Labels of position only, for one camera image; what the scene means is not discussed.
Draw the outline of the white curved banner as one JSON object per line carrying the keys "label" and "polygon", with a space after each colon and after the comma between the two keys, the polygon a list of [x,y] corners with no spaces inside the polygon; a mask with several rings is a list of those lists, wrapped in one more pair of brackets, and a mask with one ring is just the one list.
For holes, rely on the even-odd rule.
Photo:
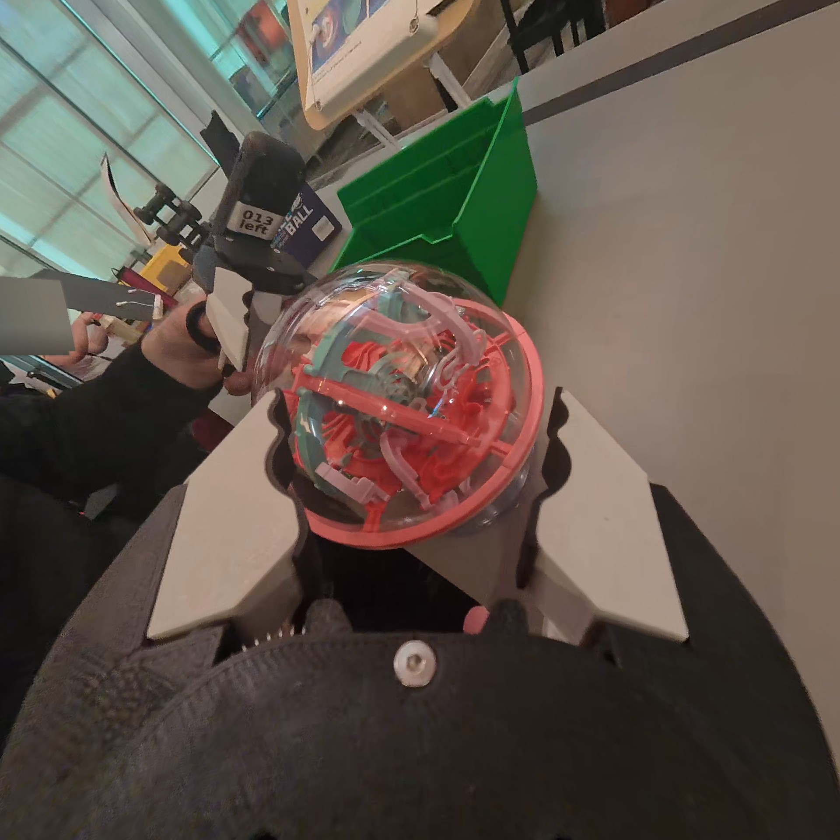
{"label": "white curved banner", "polygon": [[107,153],[101,157],[99,170],[100,181],[110,206],[128,226],[134,241],[144,248],[151,247],[154,244],[154,237],[151,236],[149,230],[140,221],[134,210],[121,198],[113,179],[112,168]]}

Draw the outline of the person's left forearm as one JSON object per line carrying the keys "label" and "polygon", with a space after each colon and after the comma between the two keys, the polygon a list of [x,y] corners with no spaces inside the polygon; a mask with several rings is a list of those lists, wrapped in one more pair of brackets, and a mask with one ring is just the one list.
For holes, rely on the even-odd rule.
{"label": "person's left forearm", "polygon": [[2,397],[2,496],[37,491],[59,501],[135,476],[156,463],[221,387],[217,354],[193,346],[176,375],[146,353],[151,337],[99,377],[50,399]]}

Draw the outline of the dark grey panel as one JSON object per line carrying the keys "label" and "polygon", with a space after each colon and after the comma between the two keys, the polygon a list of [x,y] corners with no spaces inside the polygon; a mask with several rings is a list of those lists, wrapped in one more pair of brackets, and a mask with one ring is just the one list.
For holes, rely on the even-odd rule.
{"label": "dark grey panel", "polygon": [[159,321],[165,314],[163,296],[158,292],[52,269],[42,269],[30,279],[58,280],[68,309],[79,312],[97,312],[103,316],[138,322]]}

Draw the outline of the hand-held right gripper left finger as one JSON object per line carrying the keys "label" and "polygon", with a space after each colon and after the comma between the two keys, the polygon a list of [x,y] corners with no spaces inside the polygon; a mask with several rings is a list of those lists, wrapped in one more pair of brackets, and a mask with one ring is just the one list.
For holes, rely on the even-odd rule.
{"label": "hand-held right gripper left finger", "polygon": [[268,391],[185,483],[146,636],[162,642],[231,623],[246,642],[278,637],[303,600],[296,553],[305,514],[271,459],[286,434]]}

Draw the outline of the person's left hand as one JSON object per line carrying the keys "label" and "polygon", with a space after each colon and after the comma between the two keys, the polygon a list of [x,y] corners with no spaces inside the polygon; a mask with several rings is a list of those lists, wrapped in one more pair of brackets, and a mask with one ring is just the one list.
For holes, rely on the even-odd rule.
{"label": "person's left hand", "polygon": [[221,346],[206,315],[204,294],[184,301],[142,339],[143,356],[160,371],[193,390],[221,385],[232,396],[245,396],[252,371],[224,373],[218,366]]}

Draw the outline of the rack of black dumbbells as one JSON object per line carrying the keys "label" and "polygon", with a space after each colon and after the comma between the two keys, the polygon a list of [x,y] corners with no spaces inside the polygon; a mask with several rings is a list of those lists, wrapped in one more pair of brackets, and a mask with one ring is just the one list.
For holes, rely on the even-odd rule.
{"label": "rack of black dumbbells", "polygon": [[187,253],[188,261],[209,236],[209,226],[200,211],[162,182],[155,184],[152,198],[136,206],[133,214],[142,224],[154,227],[155,236],[164,244]]}

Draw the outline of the yellow bin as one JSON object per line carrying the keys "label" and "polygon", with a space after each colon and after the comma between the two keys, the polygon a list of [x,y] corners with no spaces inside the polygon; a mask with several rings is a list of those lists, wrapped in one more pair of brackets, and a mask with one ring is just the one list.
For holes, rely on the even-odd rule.
{"label": "yellow bin", "polygon": [[192,264],[181,256],[181,249],[173,245],[163,245],[138,269],[142,278],[172,297],[192,278],[192,272]]}

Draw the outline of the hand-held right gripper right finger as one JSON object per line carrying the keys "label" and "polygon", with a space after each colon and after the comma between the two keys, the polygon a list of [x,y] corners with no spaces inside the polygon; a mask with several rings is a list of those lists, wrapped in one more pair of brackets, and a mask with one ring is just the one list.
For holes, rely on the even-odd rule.
{"label": "hand-held right gripper right finger", "polygon": [[555,389],[516,585],[541,635],[582,645],[612,624],[683,643],[683,606],[647,474],[584,407]]}

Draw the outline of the clear maze ball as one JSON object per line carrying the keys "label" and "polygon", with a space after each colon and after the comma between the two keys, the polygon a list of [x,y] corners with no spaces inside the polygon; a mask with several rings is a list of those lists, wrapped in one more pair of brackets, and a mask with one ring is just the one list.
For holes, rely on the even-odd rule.
{"label": "clear maze ball", "polygon": [[510,509],[530,471],[543,367],[522,325],[460,277],[374,260],[314,283],[256,356],[290,483],[318,536],[390,550]]}

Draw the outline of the black upright panel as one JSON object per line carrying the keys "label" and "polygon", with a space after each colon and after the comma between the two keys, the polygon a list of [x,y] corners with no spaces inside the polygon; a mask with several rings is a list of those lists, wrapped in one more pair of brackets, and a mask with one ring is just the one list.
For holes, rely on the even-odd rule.
{"label": "black upright panel", "polygon": [[205,146],[225,174],[228,187],[236,197],[241,196],[244,175],[239,166],[240,142],[237,137],[216,110],[211,111],[206,126],[199,133]]}

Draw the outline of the white easel legs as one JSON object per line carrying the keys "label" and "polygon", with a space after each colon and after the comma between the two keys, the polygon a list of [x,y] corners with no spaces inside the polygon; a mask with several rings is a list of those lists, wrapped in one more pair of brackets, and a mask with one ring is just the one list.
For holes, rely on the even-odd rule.
{"label": "white easel legs", "polygon": [[[424,67],[434,79],[436,89],[448,112],[456,112],[471,107],[473,100],[466,89],[459,83],[452,70],[446,65],[438,53],[433,53],[424,62]],[[387,150],[398,153],[402,146],[398,139],[390,134],[386,127],[375,116],[365,109],[353,112],[356,122],[368,133],[372,134]]]}

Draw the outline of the blue cardboard box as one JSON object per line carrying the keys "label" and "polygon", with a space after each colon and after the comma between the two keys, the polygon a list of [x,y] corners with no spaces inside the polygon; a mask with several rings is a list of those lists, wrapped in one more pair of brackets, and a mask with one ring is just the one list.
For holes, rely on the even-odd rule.
{"label": "blue cardboard box", "polygon": [[274,250],[309,268],[342,230],[339,219],[304,183],[271,241]]}

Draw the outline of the green plastic bin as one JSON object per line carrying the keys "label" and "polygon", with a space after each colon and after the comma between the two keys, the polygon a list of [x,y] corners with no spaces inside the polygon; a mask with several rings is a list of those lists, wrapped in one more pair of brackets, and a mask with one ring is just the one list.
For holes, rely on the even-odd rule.
{"label": "green plastic bin", "polygon": [[501,306],[537,191],[514,80],[338,190],[351,230],[332,270],[416,262]]}

